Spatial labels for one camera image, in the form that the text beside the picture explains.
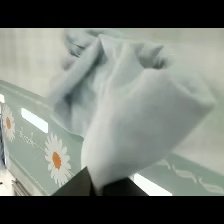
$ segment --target flower decal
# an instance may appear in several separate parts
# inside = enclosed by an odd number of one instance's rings
[[[5,105],[4,107],[2,120],[6,137],[9,139],[10,142],[12,142],[15,138],[15,122],[12,116],[12,111],[10,111],[7,105]]]
[[[62,145],[62,140],[57,136],[47,137],[45,141],[47,148],[45,148],[45,159],[49,162],[48,170],[51,171],[51,178],[54,178],[56,184],[61,187],[71,177],[69,170],[71,169],[68,161],[70,157],[66,155],[67,148]]]

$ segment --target towel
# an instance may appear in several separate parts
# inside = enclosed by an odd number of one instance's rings
[[[214,107],[206,83],[164,45],[91,28],[67,29],[65,45],[52,116],[83,136],[97,192],[165,157]]]

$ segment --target orange flower center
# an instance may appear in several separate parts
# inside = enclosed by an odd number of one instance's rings
[[[8,129],[11,128],[11,122],[10,122],[8,117],[6,118],[6,126],[7,126]]]
[[[52,159],[53,159],[55,167],[57,169],[60,169],[60,167],[61,167],[61,158],[60,158],[60,156],[56,152],[54,152],[53,156],[52,156]]]

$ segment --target flower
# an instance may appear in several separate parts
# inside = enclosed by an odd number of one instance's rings
[[[15,122],[12,116],[12,112],[9,107],[5,105],[4,111],[2,114],[3,126],[6,133],[6,137],[12,142],[15,138]]]
[[[67,148],[63,147],[62,140],[58,140],[57,136],[47,136],[45,141],[47,148],[45,148],[45,159],[49,162],[48,170],[51,171],[51,178],[54,178],[55,183],[61,187],[68,181],[68,177],[71,177],[69,169],[71,169],[68,161],[70,157],[66,155]]]

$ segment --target black object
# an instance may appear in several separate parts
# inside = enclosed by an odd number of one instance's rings
[[[96,196],[87,167],[68,181],[52,196]],[[102,196],[148,196],[132,180],[125,178],[108,184]]]

